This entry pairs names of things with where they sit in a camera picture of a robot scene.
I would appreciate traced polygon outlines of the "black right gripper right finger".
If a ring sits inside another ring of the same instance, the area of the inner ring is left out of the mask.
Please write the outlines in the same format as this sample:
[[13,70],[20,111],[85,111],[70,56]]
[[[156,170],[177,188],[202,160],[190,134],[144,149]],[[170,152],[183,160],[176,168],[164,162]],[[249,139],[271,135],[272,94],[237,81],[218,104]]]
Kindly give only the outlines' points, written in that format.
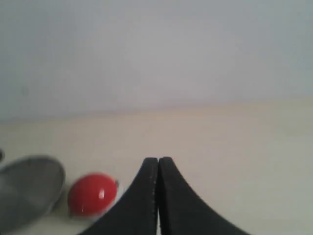
[[158,162],[158,208],[162,235],[247,234],[194,192],[171,157]]

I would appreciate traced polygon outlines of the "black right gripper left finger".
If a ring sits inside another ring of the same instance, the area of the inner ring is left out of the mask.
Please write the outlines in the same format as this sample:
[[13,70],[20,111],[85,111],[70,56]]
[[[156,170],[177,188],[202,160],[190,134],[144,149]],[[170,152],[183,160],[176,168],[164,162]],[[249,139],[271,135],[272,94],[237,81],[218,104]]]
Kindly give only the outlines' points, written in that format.
[[155,235],[158,159],[145,158],[118,202],[82,235]]

